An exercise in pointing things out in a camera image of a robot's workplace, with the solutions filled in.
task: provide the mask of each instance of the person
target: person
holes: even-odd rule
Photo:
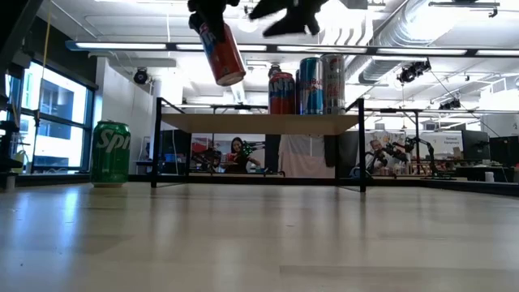
[[[257,166],[261,166],[261,163],[252,158],[246,157],[242,153],[243,141],[241,138],[236,137],[230,144],[230,157],[234,164],[227,165],[225,167],[226,174],[246,174],[247,173],[247,162],[252,162]]]

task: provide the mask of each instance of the building outside window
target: building outside window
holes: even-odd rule
[[[24,173],[30,171],[32,157],[38,173],[88,168],[92,95],[85,86],[50,69],[44,73],[41,65],[31,63],[24,73],[21,98],[20,136],[25,145],[17,148],[27,154]],[[41,119],[36,130],[33,110],[38,109]]]

